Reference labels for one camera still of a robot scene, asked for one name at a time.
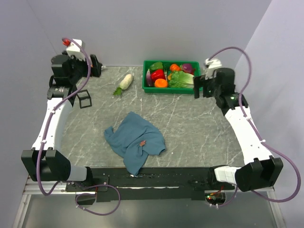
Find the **blue tank top garment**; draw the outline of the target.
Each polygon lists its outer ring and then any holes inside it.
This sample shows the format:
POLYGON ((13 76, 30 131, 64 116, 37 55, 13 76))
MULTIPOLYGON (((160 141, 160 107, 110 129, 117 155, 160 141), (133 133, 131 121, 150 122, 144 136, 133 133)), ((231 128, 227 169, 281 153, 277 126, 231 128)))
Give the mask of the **blue tank top garment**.
POLYGON ((104 138, 112 150, 123 158, 127 171, 136 176, 148 156, 158 156, 166 150, 162 133, 153 124, 134 112, 130 112, 116 131, 108 127, 104 138))

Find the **gold red brooch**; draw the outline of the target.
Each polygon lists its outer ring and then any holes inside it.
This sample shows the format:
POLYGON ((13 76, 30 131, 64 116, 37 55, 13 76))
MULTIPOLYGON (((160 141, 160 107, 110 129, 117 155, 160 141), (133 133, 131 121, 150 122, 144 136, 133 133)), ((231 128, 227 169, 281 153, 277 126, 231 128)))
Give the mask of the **gold red brooch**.
POLYGON ((144 140, 144 141, 141 141, 139 145, 140 145, 141 147, 143 147, 145 144, 146 144, 146 141, 144 140))

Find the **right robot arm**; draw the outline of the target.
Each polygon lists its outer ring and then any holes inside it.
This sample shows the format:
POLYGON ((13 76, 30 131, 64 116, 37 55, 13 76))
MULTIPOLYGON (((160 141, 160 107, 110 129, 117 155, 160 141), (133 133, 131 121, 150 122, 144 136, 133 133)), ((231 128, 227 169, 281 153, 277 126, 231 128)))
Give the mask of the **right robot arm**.
POLYGON ((262 145, 257 137, 251 120, 250 108, 245 97, 235 91, 235 72, 231 68, 219 68, 212 78, 205 75, 194 78, 194 97, 214 97, 216 105, 230 123, 240 145, 243 167, 214 166, 208 176, 208 185, 219 189, 224 182, 237 185, 245 192, 274 186, 282 168, 283 162, 275 158, 262 145))

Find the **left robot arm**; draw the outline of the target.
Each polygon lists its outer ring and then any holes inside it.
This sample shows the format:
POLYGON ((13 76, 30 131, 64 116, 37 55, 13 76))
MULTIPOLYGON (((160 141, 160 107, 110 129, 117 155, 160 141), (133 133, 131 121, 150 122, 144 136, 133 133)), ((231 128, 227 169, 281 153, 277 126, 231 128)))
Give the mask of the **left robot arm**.
POLYGON ((91 169, 72 165, 60 152, 67 118, 79 97, 74 93, 76 84, 88 75, 88 65, 67 53, 53 57, 51 63, 47 112, 36 141, 30 150, 22 152, 21 160, 33 181, 73 181, 88 191, 94 185, 91 169))

